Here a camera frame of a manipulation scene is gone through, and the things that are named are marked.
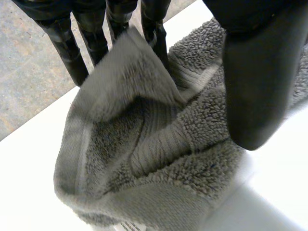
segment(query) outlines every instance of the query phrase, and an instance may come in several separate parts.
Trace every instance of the towel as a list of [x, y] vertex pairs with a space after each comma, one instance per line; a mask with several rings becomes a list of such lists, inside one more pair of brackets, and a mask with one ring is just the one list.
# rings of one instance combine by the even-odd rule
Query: towel
[[[81, 86], [56, 161], [58, 198], [85, 222], [196, 231], [226, 197], [245, 150], [227, 131], [225, 30], [215, 19], [176, 43], [170, 73], [135, 28]], [[308, 96], [308, 46], [290, 106]]]

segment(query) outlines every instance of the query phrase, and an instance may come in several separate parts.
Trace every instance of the white table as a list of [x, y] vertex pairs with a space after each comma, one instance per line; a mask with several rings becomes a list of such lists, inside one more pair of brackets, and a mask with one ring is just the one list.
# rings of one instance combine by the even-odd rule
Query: white table
[[[170, 19], [168, 47], [211, 17], [198, 0]], [[65, 118], [77, 92], [72, 89], [0, 142], [0, 231], [92, 230], [53, 192]], [[248, 152], [233, 191], [202, 230], [308, 230], [307, 137], [306, 106], [266, 145]]]

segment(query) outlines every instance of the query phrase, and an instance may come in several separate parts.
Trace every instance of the gray towel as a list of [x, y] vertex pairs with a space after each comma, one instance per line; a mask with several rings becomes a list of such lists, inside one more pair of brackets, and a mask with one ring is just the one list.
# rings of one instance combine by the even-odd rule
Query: gray towel
[[[229, 137], [221, 49], [204, 23], [170, 49], [171, 76], [134, 28], [71, 105], [55, 166], [59, 199], [87, 223], [196, 231], [225, 198], [245, 150]], [[308, 96], [304, 48], [292, 104]]]

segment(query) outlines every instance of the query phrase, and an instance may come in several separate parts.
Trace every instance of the concrete floor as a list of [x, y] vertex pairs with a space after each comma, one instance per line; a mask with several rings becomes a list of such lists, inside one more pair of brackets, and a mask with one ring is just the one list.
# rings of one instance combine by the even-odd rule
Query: concrete floor
[[[195, 0], [171, 2], [165, 21]], [[140, 5], [130, 21], [141, 31]], [[111, 44], [107, 23], [103, 25]], [[72, 17], [72, 30], [88, 67], [90, 57]], [[0, 140], [75, 85], [49, 37], [10, 0], [0, 1]]]

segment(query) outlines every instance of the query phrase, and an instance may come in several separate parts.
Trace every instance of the label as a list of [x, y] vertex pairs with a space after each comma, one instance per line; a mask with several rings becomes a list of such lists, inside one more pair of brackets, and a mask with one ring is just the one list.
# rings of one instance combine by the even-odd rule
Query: label
[[145, 231], [146, 227], [140, 224], [133, 224], [129, 222], [122, 222], [114, 226], [116, 231]]

